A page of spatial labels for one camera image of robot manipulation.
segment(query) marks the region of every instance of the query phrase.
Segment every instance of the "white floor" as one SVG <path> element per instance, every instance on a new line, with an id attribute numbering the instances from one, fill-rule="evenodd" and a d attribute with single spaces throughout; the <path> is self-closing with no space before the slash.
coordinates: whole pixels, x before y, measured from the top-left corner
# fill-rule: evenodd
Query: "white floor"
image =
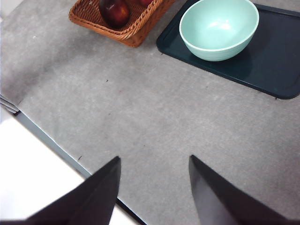
<path id="1" fill-rule="evenodd" d="M 1 0 L 1 19 L 22 0 Z M 25 219 L 83 178 L 0 107 L 0 218 Z M 118 206 L 110 225 L 137 225 Z"/>

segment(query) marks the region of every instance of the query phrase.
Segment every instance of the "red apple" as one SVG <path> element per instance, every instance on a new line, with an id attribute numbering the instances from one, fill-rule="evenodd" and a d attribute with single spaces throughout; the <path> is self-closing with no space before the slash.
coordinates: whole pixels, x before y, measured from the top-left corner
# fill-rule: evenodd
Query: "red apple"
<path id="1" fill-rule="evenodd" d="M 139 0 L 140 4 L 147 7 L 153 0 Z"/>
<path id="2" fill-rule="evenodd" d="M 121 28 L 129 21 L 130 10 L 124 0 L 100 0 L 99 9 L 104 21 L 113 28 Z"/>

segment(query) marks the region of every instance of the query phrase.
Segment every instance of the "bowl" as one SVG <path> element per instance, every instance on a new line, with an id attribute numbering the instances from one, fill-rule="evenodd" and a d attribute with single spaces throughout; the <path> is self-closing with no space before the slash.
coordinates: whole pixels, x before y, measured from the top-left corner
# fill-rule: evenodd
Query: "bowl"
<path id="1" fill-rule="evenodd" d="M 179 32 L 195 56 L 222 61 L 249 44 L 258 22 L 258 10 L 249 0 L 201 0 L 183 14 Z"/>

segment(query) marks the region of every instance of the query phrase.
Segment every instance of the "gray felt mat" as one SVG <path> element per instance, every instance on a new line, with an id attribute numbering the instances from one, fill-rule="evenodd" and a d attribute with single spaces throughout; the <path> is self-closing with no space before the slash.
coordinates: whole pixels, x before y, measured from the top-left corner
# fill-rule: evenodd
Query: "gray felt mat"
<path id="1" fill-rule="evenodd" d="M 199 224 L 195 154 L 234 185 L 300 218 L 300 97 L 279 100 L 68 20 L 74 0 L 24 0 L 1 26 L 1 94 L 91 173 L 122 158 L 119 198 L 149 225 Z M 300 11 L 299 0 L 256 0 Z"/>

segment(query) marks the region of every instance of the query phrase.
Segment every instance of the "wicker basket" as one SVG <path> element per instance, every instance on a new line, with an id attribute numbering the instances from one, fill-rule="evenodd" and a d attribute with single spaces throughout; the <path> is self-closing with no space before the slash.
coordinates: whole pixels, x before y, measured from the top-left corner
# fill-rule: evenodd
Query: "wicker basket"
<path id="1" fill-rule="evenodd" d="M 147 8 L 142 7 L 137 0 L 126 2 L 131 15 L 127 25 L 119 30 L 111 29 L 104 22 L 99 12 L 99 0 L 78 0 L 70 9 L 69 19 L 128 46 L 137 47 L 175 0 L 153 0 Z"/>

